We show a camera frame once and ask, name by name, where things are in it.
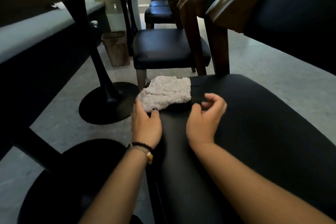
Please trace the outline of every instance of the folded rag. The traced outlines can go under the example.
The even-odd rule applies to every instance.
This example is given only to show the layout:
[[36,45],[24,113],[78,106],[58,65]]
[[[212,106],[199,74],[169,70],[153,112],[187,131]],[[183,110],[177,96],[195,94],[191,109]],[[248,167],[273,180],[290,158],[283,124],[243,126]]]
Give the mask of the folded rag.
[[185,77],[157,76],[138,95],[146,112],[162,110],[174,103],[187,103],[191,100],[191,82]]

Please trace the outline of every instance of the round black table base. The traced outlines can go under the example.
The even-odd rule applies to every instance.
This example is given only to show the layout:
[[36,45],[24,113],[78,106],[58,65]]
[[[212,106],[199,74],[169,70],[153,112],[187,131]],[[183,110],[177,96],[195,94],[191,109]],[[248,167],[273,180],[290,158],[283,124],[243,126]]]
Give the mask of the round black table base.
[[79,115],[91,124],[112,124],[131,115],[138,86],[129,82],[114,82],[113,86],[122,92],[123,98],[117,103],[107,102],[100,87],[87,94],[79,105]]

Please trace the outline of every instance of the black beaded bracelet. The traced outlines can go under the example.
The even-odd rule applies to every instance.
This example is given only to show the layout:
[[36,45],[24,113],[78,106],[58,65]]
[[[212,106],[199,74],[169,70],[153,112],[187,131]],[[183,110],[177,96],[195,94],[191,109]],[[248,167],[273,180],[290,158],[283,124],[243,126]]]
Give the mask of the black beaded bracelet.
[[146,149],[148,149],[148,150],[151,152],[151,154],[153,154],[153,149],[152,149],[152,147],[150,147],[150,146],[147,145],[147,144],[144,144],[144,143],[141,143],[141,142],[131,142],[131,143],[128,145],[128,148],[129,148],[130,146],[133,146],[133,145],[138,145],[138,146],[145,147]]

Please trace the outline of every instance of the hand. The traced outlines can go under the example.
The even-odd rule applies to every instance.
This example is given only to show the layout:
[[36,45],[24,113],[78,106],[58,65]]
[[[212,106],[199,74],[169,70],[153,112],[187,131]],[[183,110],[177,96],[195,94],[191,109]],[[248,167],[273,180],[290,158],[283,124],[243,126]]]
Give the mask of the hand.
[[191,148],[214,143],[219,121],[226,111],[227,104],[220,96],[213,93],[206,93],[204,96],[208,102],[202,102],[202,106],[208,110],[202,111],[199,104],[194,104],[188,118],[187,137]]
[[154,110],[149,118],[140,100],[136,99],[131,117],[132,142],[145,143],[154,149],[158,145],[162,135],[159,111]]

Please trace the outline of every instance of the floor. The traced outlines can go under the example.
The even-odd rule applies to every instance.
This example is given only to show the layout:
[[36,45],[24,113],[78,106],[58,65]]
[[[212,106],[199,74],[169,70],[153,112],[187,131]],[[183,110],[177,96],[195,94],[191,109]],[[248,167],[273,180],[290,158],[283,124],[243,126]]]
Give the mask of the floor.
[[[145,28],[143,14],[142,28]],[[156,28],[174,25],[156,25]],[[206,38],[204,22],[199,20],[201,35]],[[137,84],[133,64],[113,68],[102,45],[98,47],[105,68],[113,82]],[[243,74],[276,94],[326,137],[336,144],[336,77],[292,56],[268,47],[242,34],[229,31],[231,73]],[[212,63],[207,68],[213,74]],[[195,76],[190,68],[149,70],[148,77]],[[64,152],[72,146],[94,138],[111,138],[127,145],[131,139],[130,118],[110,125],[92,125],[81,119],[81,99],[99,86],[89,58],[64,86],[31,126],[56,150]],[[13,148],[0,162],[0,223],[14,224],[28,189],[42,168]],[[145,224],[154,224],[145,176],[134,214]]]

